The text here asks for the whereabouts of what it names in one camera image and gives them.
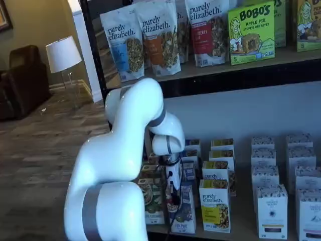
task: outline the store shelf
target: store shelf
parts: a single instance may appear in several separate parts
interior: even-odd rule
[[[198,237],[216,240],[270,240],[259,239],[256,228],[256,218],[253,210],[252,189],[249,178],[238,178],[237,197],[231,197],[231,233],[209,232],[203,230],[202,216],[200,209],[197,210],[196,234],[171,233],[172,235],[182,235],[188,237]],[[294,197],[289,197],[288,207],[288,238],[287,240],[296,241],[295,216],[294,216]],[[147,225],[147,231],[151,233],[168,232],[166,225]]]
[[[226,63],[204,68],[195,67],[194,57],[181,65],[181,72],[155,77],[152,70],[145,77],[156,79],[165,98],[205,94],[237,89],[301,83],[321,80],[321,50],[297,53],[293,46],[276,49],[274,59],[231,66]],[[115,82],[113,88],[134,84]]]

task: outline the brown leather chair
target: brown leather chair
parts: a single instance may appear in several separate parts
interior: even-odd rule
[[[9,61],[10,69],[0,72],[0,119],[22,118],[50,97],[37,46],[11,51]]]

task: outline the white lampshade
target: white lampshade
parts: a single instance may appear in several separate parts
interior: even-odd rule
[[[46,50],[51,73],[63,71],[81,62],[72,36],[48,44]]]

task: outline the floor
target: floor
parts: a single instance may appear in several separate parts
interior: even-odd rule
[[[103,103],[74,110],[56,93],[23,120],[0,122],[0,240],[64,240],[63,206],[76,155],[108,132]]]

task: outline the wall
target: wall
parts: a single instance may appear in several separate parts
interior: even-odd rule
[[[321,81],[166,99],[182,122],[186,138],[202,140],[208,159],[210,140],[234,138],[236,165],[250,165],[251,137],[276,136],[277,161],[285,160],[285,135],[312,134],[321,157]]]
[[[48,65],[47,44],[73,35],[72,15],[67,0],[5,0],[14,28],[0,33],[0,69],[9,67],[10,51],[29,44],[39,47],[42,60]],[[50,74],[49,83],[61,83],[59,74]],[[83,63],[73,68],[75,78],[87,80]]]

